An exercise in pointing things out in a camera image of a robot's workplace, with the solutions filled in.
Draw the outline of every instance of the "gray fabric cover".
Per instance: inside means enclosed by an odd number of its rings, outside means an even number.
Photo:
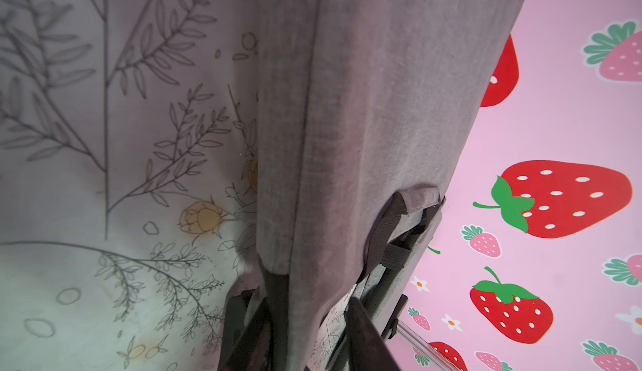
[[[286,371],[392,193],[446,191],[522,2],[259,0],[257,250],[290,275]]]

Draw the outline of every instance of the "floral line art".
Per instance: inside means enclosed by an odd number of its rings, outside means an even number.
[[[178,254],[172,254],[166,258],[175,244],[170,243],[164,246],[162,243],[158,243],[150,253],[149,259],[137,259],[100,248],[60,241],[31,240],[0,243],[0,246],[4,247],[15,245],[52,245],[80,248],[99,253],[100,269],[95,276],[101,276],[103,280],[115,279],[115,287],[121,290],[121,295],[114,301],[114,308],[120,309],[114,317],[114,321],[124,321],[135,309],[136,304],[144,302],[144,299],[139,297],[139,293],[145,288],[145,285],[144,282],[137,280],[137,272],[142,269],[154,272],[154,280],[158,286],[157,293],[163,295],[165,306],[170,308],[168,313],[158,322],[156,329],[158,331],[165,330],[171,328],[174,322],[181,321],[179,312],[183,307],[191,304],[193,307],[186,315],[188,321],[181,332],[181,337],[187,342],[196,337],[197,329],[202,328],[206,334],[203,339],[205,345],[203,355],[218,350],[223,311],[218,307],[210,310],[208,305],[201,303],[201,299],[204,295],[209,296],[215,291],[220,291],[225,282],[215,279],[213,275],[201,281],[191,279],[192,269],[199,267],[205,256],[197,253],[194,247],[189,247],[189,244],[184,245]],[[185,278],[177,279],[172,276],[170,274],[172,268],[183,270]]]

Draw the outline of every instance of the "green strawberry leaf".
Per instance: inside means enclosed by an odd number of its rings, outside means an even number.
[[[589,65],[595,65],[602,62],[613,49],[621,44],[624,40],[636,33],[636,24],[632,21],[624,23],[622,26],[619,24],[612,24],[607,28],[609,33],[606,36],[603,33],[595,33],[591,36],[591,40],[597,45],[588,45],[584,47],[584,52],[590,56],[586,59]]]
[[[634,35],[636,33],[636,23],[630,21],[624,23],[624,25],[622,26],[613,24],[608,28],[608,32],[611,38],[615,41],[616,45],[619,45],[631,35]]]
[[[512,208],[502,208],[502,218],[510,226],[518,228],[524,233],[528,233],[528,221],[519,211]]]
[[[626,283],[627,283],[629,286],[638,286],[638,284],[640,283],[640,281],[638,280],[638,278],[636,278],[636,277],[634,277],[633,275],[631,275],[631,276],[627,279],[627,282],[626,282]]]
[[[477,201],[472,204],[477,208],[501,208],[502,218],[506,223],[528,233],[528,221],[521,213],[533,208],[535,199],[513,196],[510,184],[501,176],[497,176],[497,181],[491,189],[491,196],[498,204],[497,206],[485,206]]]
[[[615,275],[613,278],[614,282],[624,282],[626,279],[629,278],[630,275],[627,275],[626,273],[620,274],[620,275]]]
[[[586,63],[588,63],[589,65],[597,65],[598,63],[600,63],[604,59],[606,59],[607,56],[608,56],[607,53],[594,54],[594,55],[589,56],[586,59]]]
[[[515,196],[510,199],[510,206],[516,209],[518,212],[523,213],[528,211],[535,206],[535,199],[529,199],[528,197]]]
[[[629,269],[629,265],[625,261],[622,261],[619,258],[612,259],[610,263],[605,263],[604,266],[606,268],[611,268],[613,270],[628,270]]]
[[[501,176],[497,176],[497,181],[491,189],[491,196],[499,206],[503,207],[513,197],[513,190],[507,181]]]
[[[500,282],[500,278],[491,270],[489,267],[485,266],[484,269],[488,271],[494,278],[497,280],[497,283],[491,282],[489,280],[482,280],[473,286],[473,289],[478,291],[484,291],[486,293],[494,293],[498,299],[504,304],[510,304],[513,302],[513,297],[523,298],[525,300],[536,300],[539,297],[535,296],[533,293],[530,293],[524,287],[518,286],[512,283]]]
[[[599,356],[601,354],[617,354],[618,350],[615,347],[608,346],[603,342],[595,343],[589,340],[582,345],[586,348],[584,351],[590,356]]]
[[[415,354],[415,359],[419,364],[421,364],[422,367],[428,367],[428,364],[430,364],[430,360],[427,357]]]
[[[502,286],[504,286],[504,289],[510,295],[522,298],[524,300],[537,300],[539,298],[538,296],[535,296],[533,293],[530,293],[524,287],[518,286],[516,284],[504,283]]]
[[[604,275],[630,275],[631,272],[626,269],[626,270],[604,270],[602,271]]]
[[[472,288],[479,291],[484,291],[486,293],[495,293],[500,289],[501,284],[491,282],[489,280],[482,280],[481,282],[474,285]]]

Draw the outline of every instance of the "red strawberry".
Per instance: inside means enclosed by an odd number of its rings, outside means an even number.
[[[482,280],[470,290],[470,299],[491,324],[508,339],[535,343],[553,324],[553,311],[541,298],[516,284]]]
[[[592,340],[582,342],[586,354],[593,356],[593,363],[605,371],[639,371],[637,364],[624,356],[618,356],[618,350],[605,343]]]
[[[497,67],[481,101],[482,107],[492,107],[506,99],[518,84],[518,57],[515,55],[513,38],[509,36]]]
[[[636,23],[610,25],[605,33],[595,33],[596,44],[584,47],[588,65],[600,64],[600,76],[621,82],[642,82],[642,31]]]
[[[492,234],[484,233],[482,228],[475,225],[464,226],[461,234],[473,250],[490,258],[498,258],[502,255],[500,242]]]
[[[631,255],[628,260],[611,258],[604,263],[602,273],[613,279],[614,282],[626,283],[629,286],[638,286],[642,283],[642,254]]]
[[[421,364],[422,367],[428,367],[430,365],[429,358],[425,357],[423,354],[421,354],[420,351],[416,350],[414,347],[412,348],[412,350],[415,352],[415,360],[417,360],[417,362]]]
[[[620,172],[555,160],[515,164],[491,190],[511,226],[538,238],[561,238],[613,215],[631,200],[633,189]]]
[[[492,355],[491,353],[485,353],[485,352],[475,352],[475,356],[479,361],[484,363],[484,365],[488,368],[490,368],[493,371],[512,371],[513,368],[510,367],[508,364],[504,363],[503,361],[500,361],[496,356]]]
[[[447,358],[448,361],[450,361],[451,364],[455,367],[459,368],[460,371],[468,371],[468,368],[466,368],[466,363],[463,362],[463,358],[461,358],[461,354],[459,354],[458,351],[454,350],[444,342],[432,342],[429,343],[429,345],[434,347],[436,351]]]
[[[430,324],[428,323],[428,320],[423,315],[420,315],[419,311],[415,310],[414,308],[409,308],[408,314],[410,314],[415,324],[422,327],[423,329],[426,329],[427,331],[430,331]]]

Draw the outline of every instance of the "leaf drawing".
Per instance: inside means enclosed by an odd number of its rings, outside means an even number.
[[[42,101],[40,101],[40,98],[38,98],[38,96],[35,93],[32,96],[33,96],[33,106],[35,107],[36,115],[38,116],[40,125],[42,126],[42,129],[44,130],[45,134],[51,134],[52,132],[51,116],[49,116],[49,114],[47,113],[47,110],[45,110],[44,105],[42,104]]]
[[[90,49],[90,44],[83,44],[73,48],[63,49],[51,55],[49,57],[49,62],[51,64],[73,62],[76,59],[82,58]]]
[[[68,73],[62,73],[51,81],[52,87],[66,87],[81,82],[96,72],[93,69],[73,70]]]
[[[165,3],[163,0],[156,0],[156,27],[160,36],[165,38]]]

